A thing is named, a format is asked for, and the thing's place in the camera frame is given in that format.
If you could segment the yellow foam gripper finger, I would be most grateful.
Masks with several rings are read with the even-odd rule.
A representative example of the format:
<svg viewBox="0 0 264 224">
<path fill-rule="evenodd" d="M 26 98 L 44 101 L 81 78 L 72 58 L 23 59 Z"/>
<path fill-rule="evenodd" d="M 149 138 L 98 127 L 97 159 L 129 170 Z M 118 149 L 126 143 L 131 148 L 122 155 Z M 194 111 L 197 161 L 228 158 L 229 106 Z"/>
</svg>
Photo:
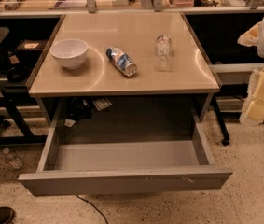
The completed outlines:
<svg viewBox="0 0 264 224">
<path fill-rule="evenodd" d="M 258 22 L 253 27 L 251 27 L 248 31 L 246 31 L 244 34 L 240 35 L 240 37 L 237 40 L 237 43 L 242 46 L 246 46 L 246 47 L 256 46 L 259 25 L 260 23 Z"/>
<path fill-rule="evenodd" d="M 257 126 L 264 121 L 264 68 L 253 70 L 248 83 L 247 97 L 243 102 L 240 123 Z"/>
</svg>

